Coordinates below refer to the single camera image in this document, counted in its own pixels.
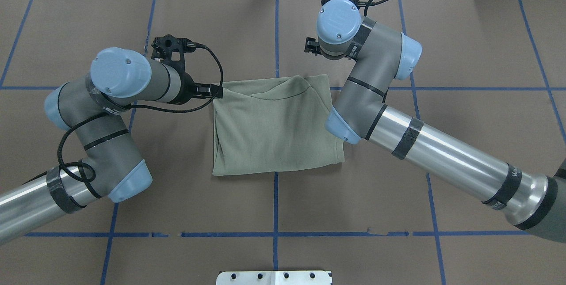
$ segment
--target black mount bracket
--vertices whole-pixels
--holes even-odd
[[[171,104],[184,104],[188,102],[191,98],[213,98],[216,94],[216,98],[222,98],[222,87],[214,84],[201,84],[196,83],[192,80],[191,76],[185,73],[185,53],[192,53],[200,44],[189,40],[188,38],[176,38],[170,34],[161,37],[154,38],[153,52],[151,53],[151,58],[159,61],[162,64],[171,66],[174,68],[180,76],[181,80],[181,92]],[[172,55],[178,53],[180,59],[173,60]]]

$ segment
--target black velcro strap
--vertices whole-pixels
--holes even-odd
[[[346,50],[346,56],[350,59],[357,59],[360,51],[362,51],[362,46],[366,43],[367,38],[370,36],[371,30],[374,28],[375,21],[368,18],[363,20],[362,25],[360,25],[358,33],[352,38],[352,42]]]
[[[556,174],[554,175],[554,177],[566,179],[566,170],[558,169],[558,171],[556,171]]]
[[[509,170],[507,170],[507,177],[503,184],[501,184],[501,188],[497,190],[497,192],[487,201],[482,201],[483,204],[490,206],[492,209],[499,211],[507,206],[507,202],[511,200],[519,186],[521,186],[521,179],[523,177],[523,173],[517,167],[511,166],[511,164],[507,164],[509,166]]]
[[[370,84],[368,84],[368,83],[366,83],[366,82],[364,82],[364,81],[358,80],[358,79],[355,78],[355,77],[348,76],[348,79],[347,79],[347,80],[350,81],[350,82],[352,82],[352,83],[356,83],[356,84],[358,84],[358,85],[360,85],[360,86],[363,86],[363,87],[367,88],[368,90],[370,90],[370,91],[372,91],[372,92],[378,94],[378,95],[381,96],[381,97],[385,97],[385,96],[386,96],[386,94],[385,94],[384,92],[378,90],[378,89],[375,88],[374,86],[371,86]]]
[[[518,229],[530,229],[535,225],[539,224],[544,217],[548,214],[548,211],[554,205],[554,201],[556,201],[556,194],[558,193],[558,184],[556,184],[556,180],[554,178],[548,178],[548,189],[546,190],[546,194],[544,195],[544,199],[538,206],[538,209],[534,211],[534,213],[530,216],[530,218],[526,219],[525,222],[516,224],[515,226]]]
[[[51,170],[47,172],[45,181],[51,198],[53,198],[53,201],[55,201],[55,204],[57,204],[61,210],[71,214],[86,207],[79,205],[73,197],[67,194],[63,182],[61,181],[61,176],[59,176],[59,166],[51,168]]]
[[[84,168],[83,167],[79,167],[79,174],[81,176],[81,178],[87,178],[87,174],[85,174],[84,172]],[[84,185],[87,187],[88,191],[97,199],[102,198],[102,196],[96,192],[96,190],[93,188],[91,182],[85,182]]]
[[[411,122],[409,122],[409,127],[405,130],[401,141],[395,147],[395,150],[391,152],[391,154],[400,160],[404,160],[404,158],[409,153],[409,150],[413,147],[413,144],[417,141],[417,137],[421,133],[421,129],[423,128],[424,122],[419,119],[412,118]]]
[[[127,133],[128,133],[127,129],[119,130],[115,133],[109,134],[108,136],[104,136],[103,138],[99,138],[99,139],[91,142],[90,144],[85,144],[85,146],[83,146],[83,148],[85,149],[85,151],[89,150],[90,148],[93,148],[97,144],[101,144],[105,141],[111,140],[112,138],[116,138],[117,136],[122,136],[122,135],[127,134]]]
[[[366,135],[366,140],[370,140],[371,134],[374,132],[376,124],[378,124],[379,119],[382,117],[383,112],[386,111],[387,105],[383,105],[382,109],[379,110],[378,115],[375,117],[374,122],[371,124],[370,130],[368,130]]]

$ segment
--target robotic arm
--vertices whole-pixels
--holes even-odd
[[[409,76],[422,47],[403,33],[361,17],[357,0],[323,0],[319,41],[305,52],[356,61],[326,129],[351,144],[364,138],[501,211],[515,227],[566,243],[566,160],[554,176],[527,174],[412,118],[385,102],[393,79]]]
[[[48,118],[62,130],[76,128],[87,158],[69,164],[60,158],[60,164],[44,175],[0,196],[0,244],[98,198],[121,202],[149,187],[151,174],[119,116],[132,102],[180,105],[191,98],[222,98],[221,85],[195,83],[184,73],[184,53],[196,48],[206,49],[217,60],[208,47],[171,35],[156,38],[152,46],[156,61],[127,49],[104,49],[86,77],[64,84],[46,98]],[[174,52],[180,60],[172,60]]]

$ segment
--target black tape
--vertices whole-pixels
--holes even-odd
[[[356,84],[358,84],[359,86],[363,86],[363,87],[367,88],[368,90],[370,90],[370,91],[372,91],[372,92],[378,94],[378,95],[381,96],[381,97],[385,97],[385,96],[386,96],[386,94],[385,94],[384,92],[378,90],[378,89],[375,88],[374,86],[371,86],[370,84],[368,84],[368,83],[366,83],[366,82],[364,82],[364,81],[358,80],[358,79],[355,78],[355,77],[348,76],[347,81],[350,81],[350,82],[352,82],[352,83],[356,83]]]
[[[111,140],[111,139],[113,139],[113,138],[116,138],[117,136],[122,136],[122,135],[127,134],[127,133],[128,133],[128,130],[127,130],[127,129],[119,130],[119,131],[117,131],[117,132],[115,132],[115,133],[109,134],[108,136],[104,136],[103,138],[99,138],[99,139],[97,139],[97,140],[95,140],[95,141],[93,141],[93,142],[91,142],[91,143],[89,143],[89,144],[85,144],[85,146],[83,146],[83,148],[85,149],[85,151],[86,151],[86,150],[89,150],[90,148],[93,148],[93,147],[96,146],[97,144],[101,144],[101,143],[103,143],[103,142],[106,142],[106,141],[108,141],[108,140]]]
[[[556,195],[558,194],[558,184],[556,184],[556,180],[553,178],[548,178],[548,189],[546,190],[546,194],[544,195],[544,199],[538,206],[538,209],[534,211],[534,213],[530,216],[530,218],[526,219],[525,222],[516,224],[515,226],[518,229],[530,229],[535,227],[537,224],[546,217],[548,211],[554,205],[554,201],[556,201]]]
[[[86,86],[88,95],[94,100],[103,110],[108,114],[121,114],[127,109],[119,104],[115,103],[113,100],[108,98],[103,92],[96,88],[95,84],[92,82],[91,74],[87,74]]]
[[[362,25],[358,29],[358,33],[352,38],[352,42],[346,50],[346,56],[350,59],[357,59],[360,51],[362,51],[362,46],[366,43],[367,38],[370,36],[371,30],[374,28],[375,21],[368,18],[363,20]]]
[[[79,167],[79,174],[81,176],[81,178],[87,178],[87,174],[85,174],[84,172],[84,168],[83,167]],[[84,185],[87,187],[88,191],[97,199],[102,198],[102,196],[96,192],[96,190],[93,188],[91,182],[85,182]]]
[[[71,214],[86,207],[79,205],[73,197],[67,194],[63,182],[61,181],[61,176],[59,176],[59,166],[51,168],[51,170],[47,172],[45,181],[51,198],[53,198],[53,201],[55,201],[55,204],[57,204],[61,210]]]
[[[566,179],[566,170],[564,170],[564,169],[558,169],[558,170],[556,171],[556,174],[554,175],[554,177]]]
[[[521,179],[523,177],[523,173],[517,167],[511,166],[511,164],[507,164],[509,166],[509,170],[507,170],[507,177],[501,187],[497,192],[487,201],[482,201],[483,204],[490,206],[492,209],[499,211],[507,206],[507,202],[511,200],[519,186],[521,186]]]
[[[417,137],[421,133],[423,125],[424,122],[421,120],[412,118],[411,122],[409,122],[409,127],[405,130],[399,144],[395,147],[395,150],[393,150],[391,154],[400,160],[404,160],[409,153],[409,150],[413,147],[413,144],[417,141]]]
[[[375,117],[374,122],[371,124],[370,130],[368,130],[366,135],[366,140],[370,140],[371,134],[374,132],[376,124],[378,124],[379,119],[382,117],[383,112],[386,111],[387,105],[383,105],[382,109],[379,110],[378,115]]]

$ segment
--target blue tape line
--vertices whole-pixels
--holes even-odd
[[[513,231],[418,231],[413,236],[486,236],[486,235],[529,235],[521,230]]]
[[[100,285],[104,285],[106,282],[108,263],[110,261],[110,253],[112,251],[112,240],[114,238],[114,228],[116,227],[116,218],[118,216],[118,206],[119,204],[114,204],[114,211],[112,212],[112,221],[110,224],[110,232],[108,233],[107,251],[104,256],[103,274],[100,277]]]
[[[0,90],[55,90],[59,86],[2,86]]]
[[[273,175],[273,270],[279,269],[279,173]]]
[[[145,37],[145,46],[143,48],[144,56],[147,56],[147,47],[149,45],[149,35],[151,34],[151,25],[153,23],[153,12],[155,11],[155,1],[153,0],[151,3],[151,11],[149,12],[149,21],[147,22],[147,37]]]
[[[389,232],[387,234],[374,234],[369,232],[279,232],[280,237],[386,237],[409,236],[406,231]]]
[[[108,237],[106,232],[30,232],[28,237]]]
[[[32,3],[34,3],[34,0],[30,0],[28,2],[28,7],[26,8],[26,12],[24,12],[24,17],[22,18],[20,27],[18,28],[18,32],[16,33],[14,44],[12,44],[10,55],[8,55],[8,59],[6,60],[6,65],[4,66],[2,77],[0,77],[0,87],[2,87],[2,84],[4,84],[4,80],[6,79],[6,74],[8,74],[8,68],[10,67],[10,63],[12,62],[12,56],[14,56],[14,52],[16,51],[16,46],[18,45],[18,41],[20,40],[20,35],[22,35],[22,30],[24,29],[24,24],[26,24],[26,19],[28,18],[28,14],[30,13]]]
[[[438,235],[438,223],[436,221],[436,208],[434,206],[434,196],[432,195],[432,184],[430,183],[430,174],[426,174],[426,182],[428,185],[428,202],[430,204],[430,213],[432,216],[432,228],[434,229],[434,240],[436,243],[436,256],[438,258],[438,266],[440,269],[440,280],[442,285],[446,285],[446,275],[444,273],[444,260],[442,259],[442,247],[440,246],[440,236]]]
[[[467,86],[392,86],[390,91],[412,91],[413,88],[417,91],[546,91],[546,87],[467,87]],[[331,86],[331,91],[340,91],[342,87]],[[552,91],[566,91],[566,87],[551,87]]]
[[[527,33],[529,34],[532,50],[534,51],[534,55],[536,57],[536,62],[538,63],[540,74],[542,75],[542,79],[544,80],[544,85],[546,86],[546,91],[548,92],[550,103],[552,104],[552,110],[554,110],[554,115],[556,116],[556,120],[558,121],[558,127],[560,128],[560,133],[562,134],[562,140],[564,140],[564,143],[566,144],[566,132],[564,132],[564,125],[562,124],[560,113],[558,113],[558,109],[556,108],[556,102],[554,101],[554,96],[552,96],[552,91],[550,91],[550,84],[548,83],[548,78],[546,77],[546,73],[544,72],[544,67],[542,66],[542,61],[540,60],[540,55],[538,54],[536,43],[534,41],[534,38],[532,37],[529,21],[527,20],[525,8],[523,7],[523,0],[518,0],[518,1],[519,1],[519,7],[521,8],[521,14],[523,15],[523,21],[525,21],[525,27],[527,29]]]
[[[401,16],[401,26],[403,28],[403,33],[407,35],[407,28],[405,27],[405,14],[403,13],[403,2],[402,0],[398,0],[398,2],[399,2],[399,15]],[[413,104],[415,106],[415,116],[418,119],[421,119],[421,112],[419,110],[419,105],[417,100],[417,90],[415,88],[415,78],[413,72],[411,72],[409,78],[411,80],[411,91],[413,92]]]
[[[401,24],[403,27],[403,33],[405,35],[407,35],[407,29],[405,27],[405,15],[403,13],[403,2],[402,0],[398,0],[399,1],[399,14],[401,16]],[[410,79],[411,79],[411,90],[413,93],[413,103],[415,105],[415,114],[416,117],[418,119],[421,119],[421,112],[419,110],[419,105],[418,105],[418,100],[417,100],[417,88],[415,86],[415,79],[414,79],[414,73],[411,72],[410,74]],[[434,198],[432,196],[432,186],[430,184],[430,175],[427,173],[426,174],[426,179],[427,179],[427,184],[428,184],[428,201],[430,204],[430,213],[432,216],[432,226],[434,228],[434,232],[438,232],[438,225],[436,222],[436,210],[434,207]],[[439,271],[440,271],[440,280],[442,285],[446,285],[446,275],[444,273],[444,261],[442,259],[442,248],[440,246],[440,237],[435,235],[435,243],[436,243],[436,256],[438,258],[438,267],[439,267]]]
[[[279,0],[275,0],[275,77],[279,77]]]
[[[151,237],[149,232],[115,232],[112,237]]]
[[[273,237],[272,232],[183,232],[181,237]]]

